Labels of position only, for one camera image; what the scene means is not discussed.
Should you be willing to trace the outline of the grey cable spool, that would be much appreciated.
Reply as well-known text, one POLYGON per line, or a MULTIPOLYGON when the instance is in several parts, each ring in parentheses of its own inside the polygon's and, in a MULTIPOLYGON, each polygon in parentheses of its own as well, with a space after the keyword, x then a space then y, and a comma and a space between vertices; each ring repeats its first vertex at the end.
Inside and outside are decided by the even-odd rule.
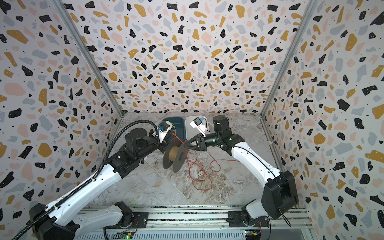
POLYGON ((163 168, 173 168, 173 172, 177 173, 184 165, 187 159, 187 153, 182 143, 169 143, 163 157, 163 168))

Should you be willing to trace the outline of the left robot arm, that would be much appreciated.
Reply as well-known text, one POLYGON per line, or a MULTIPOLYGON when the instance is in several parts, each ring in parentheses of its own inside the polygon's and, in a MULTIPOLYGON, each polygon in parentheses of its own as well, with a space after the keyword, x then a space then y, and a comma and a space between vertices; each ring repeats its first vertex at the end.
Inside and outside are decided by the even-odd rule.
POLYGON ((31 230, 39 240, 74 240, 100 228, 130 226, 134 214, 123 202, 93 214, 79 212, 142 164, 145 157, 165 147, 164 140, 171 132, 169 121, 156 125, 149 120, 137 120, 123 127, 110 142, 97 170, 57 200, 32 207, 30 221, 14 239, 19 240, 31 230))

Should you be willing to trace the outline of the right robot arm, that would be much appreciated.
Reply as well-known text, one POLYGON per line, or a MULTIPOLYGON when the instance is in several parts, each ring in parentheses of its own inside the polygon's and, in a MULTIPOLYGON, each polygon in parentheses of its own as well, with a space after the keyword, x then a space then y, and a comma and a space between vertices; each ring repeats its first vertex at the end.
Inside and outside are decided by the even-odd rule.
POLYGON ((182 143, 178 154, 189 150, 205 152, 209 147, 218 147, 242 163, 260 182, 263 194, 259 200, 253 200, 242 207, 242 222, 253 226, 260 217, 271 219, 284 218, 285 213, 298 204, 295 178, 289 171, 282 172, 261 158, 246 143, 244 138, 234 134, 229 119, 223 115, 213 118, 214 130, 208 131, 202 118, 188 123, 199 134, 182 143))

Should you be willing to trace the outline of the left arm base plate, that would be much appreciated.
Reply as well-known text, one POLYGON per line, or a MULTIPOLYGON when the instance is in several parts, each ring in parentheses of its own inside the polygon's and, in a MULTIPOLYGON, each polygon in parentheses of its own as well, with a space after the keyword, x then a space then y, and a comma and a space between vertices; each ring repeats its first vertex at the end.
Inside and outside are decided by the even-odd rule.
POLYGON ((133 212, 127 229, 130 231, 145 229, 147 227, 148 219, 148 212, 133 212))

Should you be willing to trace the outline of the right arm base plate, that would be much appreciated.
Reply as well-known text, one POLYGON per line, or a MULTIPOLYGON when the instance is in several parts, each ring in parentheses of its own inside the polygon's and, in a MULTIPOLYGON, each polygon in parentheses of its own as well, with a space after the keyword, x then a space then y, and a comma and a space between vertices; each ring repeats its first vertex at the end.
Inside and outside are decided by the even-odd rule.
POLYGON ((270 226, 267 216, 253 219, 244 211, 229 211, 226 221, 231 228, 259 228, 270 226))

